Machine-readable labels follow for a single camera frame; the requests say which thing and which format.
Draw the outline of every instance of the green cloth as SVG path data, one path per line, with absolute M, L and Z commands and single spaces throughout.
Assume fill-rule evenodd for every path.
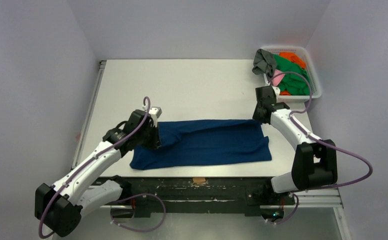
M 310 83 L 308 73 L 298 64 L 290 62 L 290 60 L 276 54 L 274 54 L 273 57 L 276 60 L 276 69 L 281 72 L 295 72 L 301 74 Z M 282 81 L 278 84 L 278 88 L 281 92 L 287 90 L 293 96 L 304 96 L 310 94 L 305 80 L 295 74 L 285 74 Z

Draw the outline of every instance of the wall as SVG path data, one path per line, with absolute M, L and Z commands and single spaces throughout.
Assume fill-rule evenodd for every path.
M 100 59 L 252 59 L 306 46 L 330 0 L 68 0 Z
M 64 0 L 0 0 L 0 239 L 38 239 L 35 189 L 69 169 L 98 62 Z
M 388 0 L 332 0 L 307 48 L 324 90 L 313 130 L 375 168 L 340 189 L 353 239 L 388 239 Z M 339 183 L 366 173 L 359 160 L 338 159 Z

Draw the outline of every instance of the blue cloth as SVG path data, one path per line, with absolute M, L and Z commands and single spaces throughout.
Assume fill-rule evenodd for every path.
M 161 147 L 137 146 L 130 167 L 138 170 L 270 161 L 269 138 L 254 120 L 159 123 Z

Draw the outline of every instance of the white plastic basket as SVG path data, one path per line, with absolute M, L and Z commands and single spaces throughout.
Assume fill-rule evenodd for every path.
M 319 83 L 318 76 L 315 71 L 315 67 L 312 63 L 311 57 L 308 54 L 308 51 L 301 46 L 289 46 L 289 45 L 272 45 L 264 46 L 261 49 L 266 50 L 272 54 L 279 55 L 280 52 L 289 52 L 296 54 L 303 62 L 306 63 L 306 72 L 309 75 L 309 82 L 312 88 L 312 98 L 317 99 L 322 95 L 321 84 Z M 309 96 L 278 96 L 278 102 L 285 103 L 304 103 L 309 100 Z

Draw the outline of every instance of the orange cloth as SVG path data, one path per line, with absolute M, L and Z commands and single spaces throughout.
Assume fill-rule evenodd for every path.
M 288 59 L 292 63 L 298 64 L 302 69 L 306 69 L 306 63 L 295 53 L 282 51 L 279 53 L 279 56 Z
M 287 90 L 280 92 L 279 95 L 280 96 L 291 96 L 291 94 Z

